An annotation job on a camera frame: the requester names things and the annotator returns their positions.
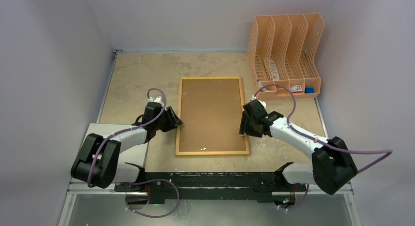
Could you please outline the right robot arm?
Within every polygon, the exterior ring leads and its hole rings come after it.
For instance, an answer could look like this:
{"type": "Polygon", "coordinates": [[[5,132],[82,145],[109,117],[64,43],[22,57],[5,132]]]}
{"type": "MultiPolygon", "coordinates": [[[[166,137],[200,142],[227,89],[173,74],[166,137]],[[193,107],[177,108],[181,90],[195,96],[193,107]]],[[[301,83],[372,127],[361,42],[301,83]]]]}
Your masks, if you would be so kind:
{"type": "Polygon", "coordinates": [[[262,101],[255,99],[243,106],[239,133],[281,140],[310,158],[309,165],[288,162],[276,170],[275,184],[280,190],[287,190],[293,184],[315,184],[333,195],[358,174],[341,138],[318,136],[288,122],[278,112],[268,113],[262,101]]]}

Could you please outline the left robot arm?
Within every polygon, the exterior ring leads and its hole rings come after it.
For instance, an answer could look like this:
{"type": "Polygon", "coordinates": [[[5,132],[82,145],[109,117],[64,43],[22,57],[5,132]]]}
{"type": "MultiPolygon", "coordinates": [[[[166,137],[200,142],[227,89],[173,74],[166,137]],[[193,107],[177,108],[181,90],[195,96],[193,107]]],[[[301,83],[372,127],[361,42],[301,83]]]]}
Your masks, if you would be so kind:
{"type": "Polygon", "coordinates": [[[142,144],[147,144],[157,131],[169,132],[183,122],[171,106],[162,102],[148,102],[144,113],[129,128],[107,136],[90,133],[71,167],[72,178],[87,183],[88,187],[106,188],[112,183],[127,183],[133,191],[146,185],[144,167],[131,161],[122,161],[120,155],[142,144]]]}

